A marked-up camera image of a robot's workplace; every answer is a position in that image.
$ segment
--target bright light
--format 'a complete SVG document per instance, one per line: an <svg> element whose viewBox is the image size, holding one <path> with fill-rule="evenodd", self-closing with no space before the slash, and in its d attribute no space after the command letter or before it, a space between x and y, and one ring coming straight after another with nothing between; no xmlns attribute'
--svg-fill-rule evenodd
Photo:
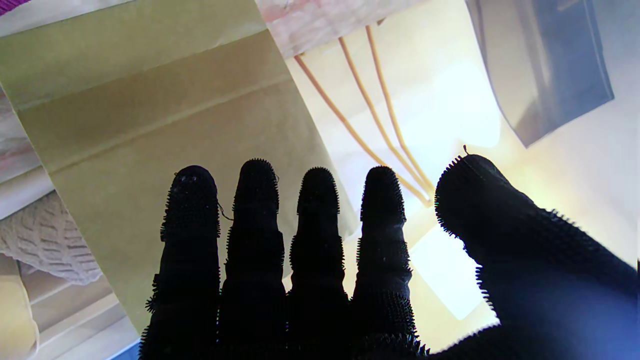
<svg viewBox="0 0 640 360"><path fill-rule="evenodd" d="M484 300L476 284L477 263L464 251L462 241L439 226L420 239L411 251L411 260L457 319L467 317Z"/></svg>
<svg viewBox="0 0 640 360"><path fill-rule="evenodd" d="M493 147L500 140L500 109L484 69L466 61L446 68L434 82L438 107L460 139Z"/></svg>

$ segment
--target purple fabric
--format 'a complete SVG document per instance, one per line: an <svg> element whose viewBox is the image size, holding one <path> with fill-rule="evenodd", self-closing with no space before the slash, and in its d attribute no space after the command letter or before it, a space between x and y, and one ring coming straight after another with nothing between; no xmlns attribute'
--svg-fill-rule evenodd
<svg viewBox="0 0 640 360"><path fill-rule="evenodd" d="M0 16L10 12L29 0L0 0Z"/></svg>

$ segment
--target orange tubing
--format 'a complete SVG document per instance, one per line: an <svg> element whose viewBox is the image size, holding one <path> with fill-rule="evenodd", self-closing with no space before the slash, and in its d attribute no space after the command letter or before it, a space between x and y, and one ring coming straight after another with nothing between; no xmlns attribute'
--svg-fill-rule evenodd
<svg viewBox="0 0 640 360"><path fill-rule="evenodd" d="M349 120L347 120L347 118L340 112L340 110L338 110L338 108L335 106L335 104L333 103L333 101L331 101L331 99L329 98L329 96L326 94L326 92L324 92L324 89L322 89L322 87L320 86L320 84L318 83L318 81L316 80L316 77L311 73L311 70L309 70L309 68L307 67L307 64L305 64L305 62L302 60L302 58L300 58L299 55L294 56L294 59L296 60L296 62L298 62L298 65L300 65L300 68L302 69L302 71L307 75L307 77L309 78L309 81L311 81L311 83L313 84L313 86L316 88L316 90L318 91L318 93L320 94L320 96L323 98L323 100L326 102L327 106L329 106L329 108L333 111L333 113L335 114L336 117L338 117L338 119L340 119L340 121L342 122L342 124L344 125L344 127L346 127L347 131L349 131L349 134L351 135L351 137L353 137L354 140L356 140L356 142L358 143L358 145L360 145L360 147L371 157L373 158L373 160L375 162L377 162L380 165L383 166L388 166L384 161L382 161L382 159L376 155L371 148L362 140L362 138L360 137L360 135L358 135L358 133L355 131L355 129L353 129L353 126L351 126L351 124L349 123ZM397 175L398 180L400 181L400 183L407 188L412 194L414 194L420 201L421 203L425 206L425 207L430 207L431 206L431 202L427 200L427 198L425 198L425 196L418 191L418 189L416 189L415 187L413 187L413 185L411 185L407 180L403 179L400 175Z"/></svg>
<svg viewBox="0 0 640 360"><path fill-rule="evenodd" d="M376 44L375 44L375 41L373 40L373 34L371 32L371 27L369 25L367 25L367 38L369 39L369 46L371 47L371 55L373 56L373 62L376 65L376 72L378 73L378 80L380 81L380 87L382 87L382 93L384 94L385 101L387 102L389 117L391 118L391 123L394 125L394 131L396 132L396 137L398 139L398 142L400 143L400 147L402 148L404 153L407 155L407 157L409 158L409 161L411 161L411 164L413 164L418 174L420 174L420 177L422 178L422 183L424 183L427 187L425 191L427 191L429 196L433 198L433 194L435 193L435 188L433 184L431 183L431 181L429 181L426 175L424 175L424 172L420 168L420 165L418 165L418 162L415 161L415 158L413 157L413 155L409 151L409 148L406 146L406 143L404 142L402 131L400 130L400 125L398 124L398 120L396 118L396 112L394 111L394 105L391 102L391 96L389 96L389 90L387 89L385 78L382 75L382 68L380 66L378 51L376 50Z"/></svg>
<svg viewBox="0 0 640 360"><path fill-rule="evenodd" d="M362 93L362 97L364 97L364 101L367 103L367 106L369 107L371 116L373 116L373 120L376 122L378 130L380 131L380 135L382 135L382 139L384 139L387 147L394 153L394 155L396 155L396 158L402 163L404 168L407 169L407 171L409 171L409 174L411 174L411 177L413 178L413 180L415 180L415 182L418 183L420 187L425 192L428 193L429 191L428 191L427 184L425 184L424 181L418 176L418 174L416 174L415 171L413 171L413 168L411 167L411 165L409 165L409 163L406 162L404 156L402 156L402 154L400 154L400 152L396 149L394 144L391 143L391 139L389 138L387 131L385 130L384 126L382 126L382 122L380 121L378 112L376 111L376 108L373 106L373 102L371 101L371 98L369 97L367 90L364 88L364 85L362 84L362 80L360 80L358 71L356 70L356 67L353 64L353 60L351 59L351 54L349 54L349 49L347 47L347 44L345 43L342 37L338 38L338 41L340 42L340 46L342 46L342 52L344 53L344 57L347 59L347 63L349 64L349 69L351 69L351 73L353 74L353 78L355 79L356 84L358 84L360 93Z"/></svg>

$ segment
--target textured glove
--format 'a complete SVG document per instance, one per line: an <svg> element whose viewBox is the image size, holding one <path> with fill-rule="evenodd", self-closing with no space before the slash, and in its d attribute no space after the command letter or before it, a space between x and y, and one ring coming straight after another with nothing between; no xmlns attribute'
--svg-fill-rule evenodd
<svg viewBox="0 0 640 360"><path fill-rule="evenodd" d="M637 358L631 266L536 207L481 156L458 158L435 200L441 225L481 265L480 287L501 324L429 354L415 336L406 219L391 169L367 175L351 300L342 287L339 202L328 170L303 178L285 294L271 165L250 160L241 169L222 291L216 185L201 167L182 169L169 192L140 359Z"/></svg>

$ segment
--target beige knitted blanket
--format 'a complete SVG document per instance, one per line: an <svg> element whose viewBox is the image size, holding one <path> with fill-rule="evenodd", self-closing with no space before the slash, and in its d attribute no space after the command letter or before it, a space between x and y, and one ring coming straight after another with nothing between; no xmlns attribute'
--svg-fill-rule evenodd
<svg viewBox="0 0 640 360"><path fill-rule="evenodd" d="M56 192L0 221L0 253L73 284L102 274Z"/></svg>

